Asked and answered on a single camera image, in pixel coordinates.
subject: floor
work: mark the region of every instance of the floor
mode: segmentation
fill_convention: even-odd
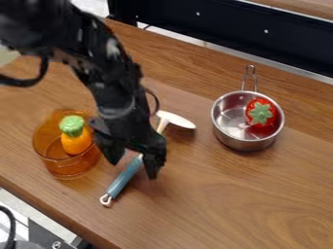
[[[77,5],[78,7],[82,8],[83,10],[92,12],[98,16],[106,17],[108,15],[106,0],[72,0],[72,2],[75,5]],[[141,28],[143,28],[145,26],[146,25],[143,23],[139,24],[139,27],[141,27]],[[307,71],[304,71],[301,69],[293,68],[290,66],[285,66],[283,64],[269,61],[267,59],[263,59],[263,58],[260,58],[260,57],[254,56],[254,55],[240,53],[240,52],[237,52],[234,50],[230,50],[227,48],[209,44],[209,43],[206,43],[206,42],[198,40],[198,39],[186,37],[186,36],[179,35],[179,34],[169,32],[166,30],[162,30],[161,28],[157,28],[157,27],[150,27],[148,30],[150,30],[152,32],[160,33],[160,34],[163,34],[166,36],[170,36],[175,39],[180,39],[180,40],[188,42],[188,43],[196,44],[198,46],[205,46],[210,49],[214,49],[214,50],[217,50],[217,51],[220,51],[223,53],[229,53],[231,55],[244,57],[244,58],[259,62],[259,63],[269,64],[269,65],[277,67],[279,69],[289,71],[289,72],[292,72],[295,74],[300,74],[300,75],[303,75],[306,77],[314,78],[314,79],[326,82],[328,84],[333,84],[333,81],[330,78],[316,75],[316,74],[313,74],[313,73],[310,73],[310,72],[307,72]],[[17,54],[15,54],[15,53],[6,52],[3,48],[0,48],[0,54],[1,54],[0,66],[2,66],[5,63],[8,63],[9,61],[13,60],[17,56]],[[17,212],[21,213],[22,215],[24,215],[26,217],[30,217],[32,220],[34,220],[41,226],[48,228],[50,231],[52,231],[59,237],[63,238],[67,242],[71,242],[75,237],[75,234],[73,234],[72,232],[63,228],[62,226],[58,225],[57,223],[55,223],[54,221],[52,221],[45,215],[41,214],[34,208],[28,206],[23,201],[19,200],[15,196],[9,194],[5,190],[0,189],[0,201],[13,207],[15,210],[17,210]]]

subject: metal ring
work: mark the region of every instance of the metal ring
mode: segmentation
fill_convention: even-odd
[[[122,109],[104,108],[102,110],[98,108],[98,115],[105,120],[115,120],[128,115],[134,109],[135,109],[135,97],[133,96],[131,98],[131,102],[128,107]]]
[[[99,199],[100,203],[105,207],[111,207],[112,197],[109,194],[105,194]]]
[[[246,66],[245,74],[241,80],[241,90],[245,90],[245,82],[246,82],[248,75],[251,75],[251,77],[254,80],[254,91],[258,92],[258,79],[257,79],[257,76],[255,75],[255,66],[254,65]]]

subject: bowl rim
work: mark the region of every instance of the bowl rim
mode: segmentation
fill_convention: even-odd
[[[34,137],[35,137],[36,132],[38,132],[38,130],[39,130],[39,128],[40,128],[41,126],[42,126],[42,124],[39,124],[39,125],[37,126],[37,128],[35,129],[35,131],[33,132],[32,147],[33,147],[35,153],[37,153],[38,156],[40,156],[41,158],[43,158],[43,159],[45,159],[45,160],[54,160],[54,161],[75,160],[75,159],[81,157],[82,155],[84,155],[84,154],[85,154],[87,151],[89,151],[93,146],[95,146],[95,144],[94,144],[93,141],[92,141],[92,144],[91,144],[86,150],[84,150],[82,153],[77,154],[77,155],[71,155],[71,157],[70,157],[70,158],[67,158],[67,159],[53,159],[53,158],[50,158],[50,157],[46,157],[46,156],[40,154],[40,153],[36,150],[36,147],[35,147],[35,140],[34,140]]]
[[[264,138],[260,138],[260,139],[257,139],[257,140],[249,140],[249,139],[239,139],[237,138],[236,136],[233,136],[233,135],[230,135],[229,133],[225,132],[221,127],[220,125],[217,124],[216,120],[214,119],[214,110],[217,106],[217,103],[220,102],[223,98],[226,98],[228,96],[231,96],[231,95],[234,95],[234,94],[237,94],[237,93],[251,93],[251,94],[255,94],[257,96],[260,96],[260,97],[263,97],[263,98],[266,98],[268,100],[270,100],[273,104],[275,104],[275,106],[277,107],[280,115],[281,115],[281,122],[280,122],[280,125],[278,127],[278,129],[276,130],[276,132],[274,132],[273,134],[267,136],[267,137],[264,137]],[[219,131],[221,131],[223,134],[225,134],[226,136],[230,137],[230,138],[233,138],[233,139],[236,139],[238,141],[241,141],[241,142],[248,142],[248,143],[255,143],[255,142],[260,142],[260,141],[267,141],[271,138],[275,138],[283,129],[284,125],[285,125],[285,115],[284,115],[284,112],[282,110],[282,108],[278,105],[277,102],[275,102],[271,97],[263,94],[263,93],[260,93],[260,92],[256,92],[256,91],[252,91],[252,90],[236,90],[236,91],[231,91],[231,92],[228,92],[226,94],[223,94],[222,96],[220,96],[219,98],[217,98],[211,109],[210,109],[210,118],[214,124],[214,126],[216,128],[218,128]]]

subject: steel pot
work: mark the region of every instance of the steel pot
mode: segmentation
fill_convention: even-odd
[[[254,91],[244,90],[247,77],[254,79]],[[272,126],[258,129],[247,124],[245,109],[254,98],[261,97],[271,101],[277,107],[277,119]],[[263,150],[274,143],[284,127],[285,116],[280,106],[272,98],[258,92],[255,67],[248,65],[241,81],[241,90],[233,91],[219,97],[210,112],[217,138],[238,151]]]

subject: wooden countertop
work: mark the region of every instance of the wooden countertop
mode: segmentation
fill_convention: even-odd
[[[110,24],[163,109],[196,123],[196,134],[169,127],[158,180],[139,172],[105,209],[98,199],[129,159],[58,181],[31,146],[36,125],[55,108],[94,110],[70,69],[53,64],[35,88],[0,88],[0,186],[102,249],[331,248],[333,86],[256,64],[259,90],[284,109],[286,128],[273,147],[237,153],[212,134],[209,110],[239,89],[250,61]],[[36,66],[20,58],[1,72],[27,77]]]
[[[333,19],[333,1],[331,0],[249,0],[248,2],[264,4],[318,18]]]

